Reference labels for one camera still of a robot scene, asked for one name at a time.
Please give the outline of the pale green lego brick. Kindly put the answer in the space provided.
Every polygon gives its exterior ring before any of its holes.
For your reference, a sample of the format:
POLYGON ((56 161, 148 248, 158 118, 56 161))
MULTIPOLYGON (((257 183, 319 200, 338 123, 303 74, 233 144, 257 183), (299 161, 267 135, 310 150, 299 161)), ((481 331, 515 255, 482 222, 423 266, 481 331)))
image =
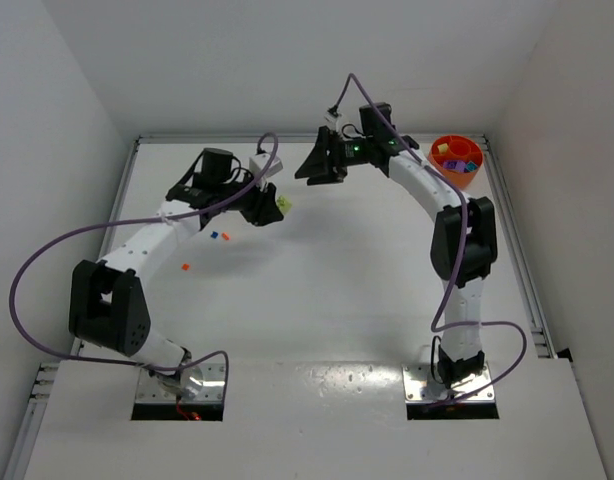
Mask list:
POLYGON ((276 206, 283 215, 286 215, 291 210, 292 203, 284 196, 278 196, 276 199, 276 206))

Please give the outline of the purple lego brick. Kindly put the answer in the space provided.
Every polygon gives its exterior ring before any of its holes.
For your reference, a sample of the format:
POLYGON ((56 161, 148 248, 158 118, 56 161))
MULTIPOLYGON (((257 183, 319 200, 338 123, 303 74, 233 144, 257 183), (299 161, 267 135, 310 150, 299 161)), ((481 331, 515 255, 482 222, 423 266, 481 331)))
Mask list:
POLYGON ((443 163, 443 168, 447 171, 463 173, 465 163, 462 160, 451 159, 443 163))

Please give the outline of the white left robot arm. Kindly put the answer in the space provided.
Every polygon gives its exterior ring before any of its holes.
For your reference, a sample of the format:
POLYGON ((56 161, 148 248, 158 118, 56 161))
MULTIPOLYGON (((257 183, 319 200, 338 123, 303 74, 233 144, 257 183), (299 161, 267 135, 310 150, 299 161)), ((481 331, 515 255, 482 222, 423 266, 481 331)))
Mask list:
POLYGON ((177 375, 190 353, 153 327, 145 298, 148 281, 223 212, 238 212, 255 227, 282 221, 277 189, 269 180, 282 168, 278 157, 264 151, 243 167, 230 151, 203 149, 144 227, 98 261, 83 260, 74 268, 70 332, 143 368, 177 375))

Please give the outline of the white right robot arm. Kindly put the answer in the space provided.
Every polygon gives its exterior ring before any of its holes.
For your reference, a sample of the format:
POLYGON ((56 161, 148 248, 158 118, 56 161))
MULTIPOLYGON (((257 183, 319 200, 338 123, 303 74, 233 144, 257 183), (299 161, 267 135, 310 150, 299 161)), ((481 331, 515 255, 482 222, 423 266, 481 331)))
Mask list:
POLYGON ((445 288, 431 325, 440 337, 435 371, 451 387, 484 368, 480 303, 498 256, 494 206, 450 185, 415 140, 398 135, 390 105, 365 105, 360 113, 359 136, 347 138, 331 123, 321 126, 295 176, 309 185, 337 184, 350 167, 369 164, 404 188, 433 221, 430 258, 445 288))

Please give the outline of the orange divided round container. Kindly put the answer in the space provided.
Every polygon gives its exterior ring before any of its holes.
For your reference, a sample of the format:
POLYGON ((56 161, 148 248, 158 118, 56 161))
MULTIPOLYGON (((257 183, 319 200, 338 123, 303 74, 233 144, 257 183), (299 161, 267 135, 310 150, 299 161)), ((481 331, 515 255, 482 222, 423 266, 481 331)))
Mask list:
POLYGON ((471 139, 460 135, 445 135, 431 145, 429 162, 454 185, 465 190, 484 163, 481 148, 471 139))

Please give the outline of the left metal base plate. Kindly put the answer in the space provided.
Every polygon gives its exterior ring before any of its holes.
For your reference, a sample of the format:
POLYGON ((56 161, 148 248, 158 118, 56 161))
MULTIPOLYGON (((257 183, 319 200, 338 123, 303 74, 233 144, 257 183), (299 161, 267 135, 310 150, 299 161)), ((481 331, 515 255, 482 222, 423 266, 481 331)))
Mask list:
POLYGON ((224 399, 227 369, 224 363, 202 363, 181 374, 164 376, 142 370, 135 402, 145 405, 214 405, 224 399))

